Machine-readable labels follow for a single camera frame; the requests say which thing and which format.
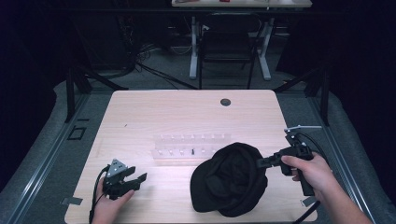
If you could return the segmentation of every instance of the black cable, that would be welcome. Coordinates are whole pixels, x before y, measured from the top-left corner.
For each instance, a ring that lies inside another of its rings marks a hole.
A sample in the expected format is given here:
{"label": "black cable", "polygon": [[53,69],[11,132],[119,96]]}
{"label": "black cable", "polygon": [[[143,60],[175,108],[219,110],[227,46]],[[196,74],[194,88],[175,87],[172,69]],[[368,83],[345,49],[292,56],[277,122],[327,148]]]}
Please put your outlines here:
{"label": "black cable", "polygon": [[103,196],[106,197],[106,195],[107,195],[107,193],[110,191],[110,189],[111,189],[111,187],[110,187],[110,188],[107,188],[106,191],[102,193],[102,195],[96,200],[96,202],[95,202],[93,208],[96,207],[96,205],[99,203],[100,199],[101,199]]}
{"label": "black cable", "polygon": [[103,174],[104,172],[107,172],[109,168],[110,168],[110,165],[108,165],[107,167],[103,168],[102,171],[100,172],[99,176],[96,178],[95,187],[94,187],[94,189],[93,189],[93,195],[92,195],[92,207],[91,207],[90,217],[89,217],[90,224],[92,223],[93,216],[95,215],[95,206],[96,206],[97,202],[99,201],[99,199],[101,199],[101,198],[105,195],[105,193],[103,193],[103,194],[99,197],[99,199],[96,200],[96,190],[97,190],[97,188],[98,188],[98,184],[99,184],[100,177],[102,176],[102,174]]}
{"label": "black cable", "polygon": [[178,79],[175,78],[175,77],[172,77],[172,76],[170,76],[170,75],[167,75],[167,74],[165,74],[164,72],[160,72],[160,71],[155,70],[155,69],[153,69],[153,68],[147,67],[146,65],[143,65],[142,63],[136,62],[136,64],[139,65],[142,69],[145,69],[146,71],[150,72],[151,74],[153,74],[153,75],[155,75],[155,76],[162,77],[162,78],[165,79],[165,80],[170,80],[170,81],[176,82],[176,83],[178,83],[178,84],[181,84],[181,85],[186,86],[186,87],[188,87],[188,88],[190,88],[190,89],[193,89],[193,90],[198,90],[198,88],[196,88],[196,87],[194,87],[194,86],[192,86],[192,85],[190,85],[190,84],[188,84],[188,83],[186,83],[186,82],[180,81],[180,80],[178,80]]}
{"label": "black cable", "polygon": [[320,201],[316,201],[312,206],[306,210],[306,212],[300,216],[297,220],[293,222],[293,224],[299,224],[304,221],[309,215],[311,215],[318,207],[320,206]]}
{"label": "black cable", "polygon": [[[78,31],[78,35],[80,36],[84,47],[86,47],[86,50],[90,50],[93,54],[93,56],[99,60],[101,63],[103,63],[108,69],[111,70],[117,70],[117,68],[111,66],[110,64],[108,64],[101,56],[99,56],[99,54],[97,53],[97,51],[94,49],[94,47],[92,47],[92,45],[90,44],[90,42],[88,41],[87,38],[85,38],[85,36],[79,31],[79,29],[77,28],[77,26],[75,26],[76,30]],[[124,77],[126,75],[128,75],[129,73],[131,73],[132,71],[134,71],[134,65],[130,65],[127,68],[123,69],[122,71],[115,73],[115,74],[111,74],[111,75],[101,75],[102,77],[105,77],[107,79],[111,79],[111,78],[116,78],[116,77]]]}
{"label": "black cable", "polygon": [[323,159],[327,162],[327,164],[329,164],[329,160],[327,159],[326,154],[324,153],[323,149],[318,144],[318,142],[315,141],[315,139],[313,139],[311,136],[309,136],[306,133],[297,133],[296,136],[297,135],[302,135],[302,136],[306,137],[307,139],[309,139],[309,141],[311,141],[315,145],[315,147],[317,147],[318,153],[323,157]]}
{"label": "black cable", "polygon": [[142,45],[141,49],[140,49],[140,53],[149,53],[151,50],[156,49],[155,45],[153,44],[145,44]]}

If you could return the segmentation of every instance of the human hand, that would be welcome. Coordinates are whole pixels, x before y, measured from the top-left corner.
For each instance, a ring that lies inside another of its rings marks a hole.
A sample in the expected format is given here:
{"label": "human hand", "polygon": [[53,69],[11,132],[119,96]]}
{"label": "human hand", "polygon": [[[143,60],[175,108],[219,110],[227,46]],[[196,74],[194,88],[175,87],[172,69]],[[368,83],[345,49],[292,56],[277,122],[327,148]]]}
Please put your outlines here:
{"label": "human hand", "polygon": [[96,200],[98,200],[98,202],[95,206],[95,212],[92,221],[93,224],[113,223],[122,206],[125,205],[134,195],[134,190],[130,190],[117,200],[110,200],[106,197],[106,195],[103,195],[103,181],[104,178],[102,177],[99,180],[96,190]]}
{"label": "human hand", "polygon": [[[330,188],[340,188],[340,186],[327,162],[316,152],[313,152],[313,156],[314,158],[311,161],[305,161],[292,156],[282,156],[281,160],[285,164],[303,172],[306,181],[314,189],[316,198],[321,201],[323,199],[323,192],[326,192]],[[292,171],[292,175],[294,181],[300,180],[296,170]]]}

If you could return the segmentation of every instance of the black cap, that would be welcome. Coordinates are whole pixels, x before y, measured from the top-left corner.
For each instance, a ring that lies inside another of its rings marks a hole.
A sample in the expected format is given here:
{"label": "black cap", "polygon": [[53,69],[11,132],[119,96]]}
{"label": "black cap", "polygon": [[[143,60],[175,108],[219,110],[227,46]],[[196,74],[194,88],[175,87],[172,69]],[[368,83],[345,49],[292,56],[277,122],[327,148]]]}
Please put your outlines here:
{"label": "black cap", "polygon": [[225,217],[251,211],[265,192],[265,168],[257,168],[260,151],[247,144],[233,143],[217,151],[192,173],[190,193],[197,212],[219,210]]}

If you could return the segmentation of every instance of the black backdrop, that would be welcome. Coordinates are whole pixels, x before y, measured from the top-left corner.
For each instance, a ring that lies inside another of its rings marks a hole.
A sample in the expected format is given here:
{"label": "black backdrop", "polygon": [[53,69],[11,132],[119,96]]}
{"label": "black backdrop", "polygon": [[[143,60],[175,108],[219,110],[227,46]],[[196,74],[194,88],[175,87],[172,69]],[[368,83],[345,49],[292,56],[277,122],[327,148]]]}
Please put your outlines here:
{"label": "black backdrop", "polygon": [[384,191],[396,203],[396,5],[391,0],[355,2],[347,8],[351,16],[342,21],[299,21],[277,70],[300,76],[341,40],[332,60],[330,91],[341,100]]}
{"label": "black backdrop", "polygon": [[[0,7],[7,8],[7,13],[15,13],[7,17],[9,14],[0,12],[0,189],[29,151],[56,99],[52,90],[56,78],[46,76],[44,72],[51,70],[52,61],[47,58],[45,48],[39,52],[31,51],[21,37],[22,30],[15,18],[23,19],[24,15],[10,10],[15,6]],[[35,34],[30,37],[30,42],[35,42]],[[41,57],[46,66],[39,64],[40,54],[46,55]]]}

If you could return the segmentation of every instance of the wooden table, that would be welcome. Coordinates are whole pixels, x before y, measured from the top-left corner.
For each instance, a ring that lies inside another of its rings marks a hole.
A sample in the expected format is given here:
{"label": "wooden table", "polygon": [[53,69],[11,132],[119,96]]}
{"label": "wooden table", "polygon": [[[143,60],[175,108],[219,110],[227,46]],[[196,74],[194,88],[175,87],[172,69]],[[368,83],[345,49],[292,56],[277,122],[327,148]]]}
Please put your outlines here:
{"label": "wooden table", "polygon": [[[222,99],[231,104],[222,105]],[[114,92],[91,153],[70,204],[67,223],[88,222],[92,191],[99,172],[113,159],[135,166],[135,179],[148,178],[121,210],[119,223],[234,223],[293,221],[307,208],[301,186],[283,176],[280,168],[267,170],[268,187],[257,206],[240,217],[219,212],[197,213],[190,197],[195,167],[206,159],[154,159],[155,135],[230,134],[231,142],[256,147],[264,157],[289,144],[285,120],[272,91],[116,91]],[[307,220],[315,220],[314,212]]]}
{"label": "wooden table", "polygon": [[[184,3],[178,3],[177,0],[172,0],[172,7],[218,7],[218,8],[229,8],[233,7],[236,10],[241,7],[258,7],[262,10],[269,10],[270,8],[295,8],[302,9],[305,7],[311,7],[311,0],[230,0],[230,2],[220,2],[220,0],[197,0]],[[274,19],[270,19],[264,24],[262,35],[264,40],[262,47],[258,49],[259,62],[262,69],[262,76],[264,80],[271,80],[270,70],[268,63],[265,60],[265,53],[268,49],[268,43],[271,38],[271,33],[274,27]],[[190,78],[196,79],[196,71],[198,64],[197,54],[197,25],[195,18],[191,19],[191,65],[190,65]]]}

